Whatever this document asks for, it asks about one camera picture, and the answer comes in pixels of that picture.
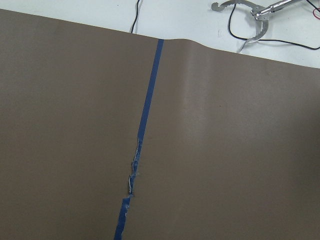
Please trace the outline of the metal reacher grabber stick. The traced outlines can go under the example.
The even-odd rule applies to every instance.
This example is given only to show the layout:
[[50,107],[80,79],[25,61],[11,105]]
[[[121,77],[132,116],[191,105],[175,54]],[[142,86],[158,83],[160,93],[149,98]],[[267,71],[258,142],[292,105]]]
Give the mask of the metal reacher grabber stick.
[[272,3],[271,5],[264,7],[258,4],[255,4],[248,0],[228,0],[219,4],[218,2],[213,2],[211,4],[211,10],[215,12],[221,12],[226,7],[230,5],[245,5],[251,8],[250,14],[254,20],[260,25],[260,32],[256,33],[255,36],[245,40],[243,45],[240,48],[240,52],[245,48],[246,45],[253,44],[262,39],[262,37],[267,33],[269,28],[269,19],[271,13],[278,12],[284,8],[287,8],[295,3],[300,2],[299,0],[280,0],[278,2]]

